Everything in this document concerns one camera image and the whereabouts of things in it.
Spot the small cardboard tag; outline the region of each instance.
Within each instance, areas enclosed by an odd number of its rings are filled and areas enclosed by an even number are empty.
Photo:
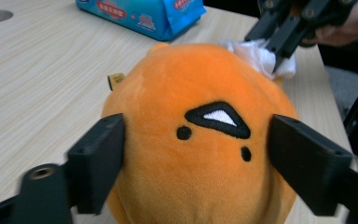
[[[118,83],[120,83],[122,80],[124,80],[124,77],[125,76],[122,73],[116,73],[116,74],[107,76],[110,90],[111,91],[114,90],[117,87]]]

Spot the plush toy eye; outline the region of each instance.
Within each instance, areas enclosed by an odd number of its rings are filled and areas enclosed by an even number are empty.
[[[252,158],[252,152],[251,152],[251,150],[249,150],[248,147],[241,148],[241,155],[242,155],[242,159],[244,161],[250,161]]]
[[[214,102],[189,110],[185,118],[204,128],[248,139],[251,131],[235,109],[226,102]]]
[[[182,126],[176,131],[176,137],[180,140],[188,140],[191,137],[191,134],[191,129],[186,126]]]

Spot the tissue box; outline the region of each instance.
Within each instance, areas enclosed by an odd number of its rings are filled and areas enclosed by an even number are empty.
[[[76,5],[159,41],[174,39],[206,12],[202,0],[76,0]]]

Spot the light wood tabletop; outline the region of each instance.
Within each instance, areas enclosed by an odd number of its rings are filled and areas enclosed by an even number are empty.
[[[0,0],[13,13],[0,21],[0,202],[17,193],[21,175],[65,152],[101,116],[107,76],[127,74],[158,41],[79,10],[74,0]],[[256,19],[206,7],[171,44],[241,41]],[[300,119],[350,148],[317,48],[296,51],[297,74],[284,90]],[[316,217],[297,198],[286,223],[341,223]],[[76,215],[76,223],[115,223]]]

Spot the orange plush toy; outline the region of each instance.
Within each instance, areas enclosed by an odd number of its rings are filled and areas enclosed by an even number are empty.
[[[107,98],[123,113],[123,166],[107,204],[118,223],[283,223],[295,192],[269,162],[280,86],[211,44],[157,44]]]

